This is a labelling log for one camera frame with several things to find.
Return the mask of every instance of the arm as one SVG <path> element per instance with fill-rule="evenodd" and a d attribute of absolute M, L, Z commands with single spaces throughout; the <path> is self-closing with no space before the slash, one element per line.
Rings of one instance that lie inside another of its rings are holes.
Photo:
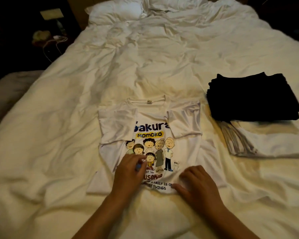
<path fill-rule="evenodd" d="M 142 164 L 139 172 L 135 168 L 136 164 L 141 163 L 145 158 L 146 156 L 135 154 L 123 157 L 116 169 L 111 193 L 72 239 L 105 239 L 108 237 L 112 226 L 142 183 L 147 163 Z"/>
<path fill-rule="evenodd" d="M 173 184 L 172 188 L 200 216 L 207 219 L 220 238 L 259 239 L 225 207 L 215 182 L 201 165 L 185 169 L 180 177 L 189 182 L 192 190 L 188 191 L 179 184 Z"/>

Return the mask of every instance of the yellow label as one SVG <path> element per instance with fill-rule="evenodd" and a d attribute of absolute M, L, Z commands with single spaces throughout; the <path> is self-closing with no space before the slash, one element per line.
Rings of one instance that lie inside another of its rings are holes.
<path fill-rule="evenodd" d="M 164 136 L 164 132 L 145 132 L 136 134 L 136 138 L 160 138 L 162 136 Z"/>

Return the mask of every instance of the white bedsheet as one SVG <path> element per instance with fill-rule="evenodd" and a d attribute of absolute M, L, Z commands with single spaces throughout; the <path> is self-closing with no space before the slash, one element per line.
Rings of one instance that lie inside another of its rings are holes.
<path fill-rule="evenodd" d="M 263 71 L 283 73 L 299 100 L 299 42 L 234 0 L 88 27 L 0 124 L 0 238 L 70 238 L 103 201 L 85 193 L 102 165 L 100 104 L 202 97 L 217 73 Z M 299 238 L 299 159 L 229 156 L 205 111 L 203 136 L 229 184 L 220 190 L 226 206 L 261 238 Z M 179 196 L 147 190 L 112 236 L 214 238 Z"/>

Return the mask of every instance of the cartoon character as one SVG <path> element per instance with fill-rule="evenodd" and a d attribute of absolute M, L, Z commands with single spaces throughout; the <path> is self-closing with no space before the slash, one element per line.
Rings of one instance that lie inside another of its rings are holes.
<path fill-rule="evenodd" d="M 162 169 L 162 165 L 164 164 L 164 158 L 163 158 L 163 150 L 162 148 L 164 147 L 165 141 L 163 138 L 161 138 L 160 140 L 157 140 L 155 143 L 155 148 L 156 148 L 156 172 L 159 171 L 164 171 Z"/>
<path fill-rule="evenodd" d="M 156 160 L 155 158 L 155 154 L 154 153 L 147 153 L 146 154 L 146 161 L 147 161 L 147 168 L 146 168 L 146 172 L 150 171 L 151 173 L 153 173 L 153 165 L 154 165 L 154 161 Z"/>
<path fill-rule="evenodd" d="M 177 172 L 179 168 L 179 162 L 174 162 L 174 170 Z"/>
<path fill-rule="evenodd" d="M 126 152 L 126 154 L 133 154 L 133 147 L 135 144 L 135 140 L 132 139 L 131 141 L 126 141 L 125 146 L 128 149 L 128 151 Z"/>
<path fill-rule="evenodd" d="M 173 170 L 171 169 L 171 157 L 173 156 L 173 151 L 171 150 L 174 146 L 174 139 L 172 139 L 171 137 L 166 138 L 165 140 L 165 146 L 166 148 L 164 149 L 163 155 L 165 158 L 165 169 L 164 170 L 168 170 L 173 172 Z"/>
<path fill-rule="evenodd" d="M 154 146 L 155 146 L 155 140 L 153 138 L 146 138 L 143 140 L 143 144 L 147 149 L 145 150 L 145 153 L 154 153 Z"/>
<path fill-rule="evenodd" d="M 142 144 L 137 143 L 133 147 L 133 153 L 135 154 L 144 154 L 144 147 Z"/>

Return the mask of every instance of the light switch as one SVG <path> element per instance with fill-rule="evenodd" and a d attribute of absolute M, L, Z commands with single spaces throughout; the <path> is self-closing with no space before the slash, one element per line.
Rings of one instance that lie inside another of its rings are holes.
<path fill-rule="evenodd" d="M 44 20 L 51 20 L 64 17 L 60 8 L 50 9 L 40 12 Z"/>

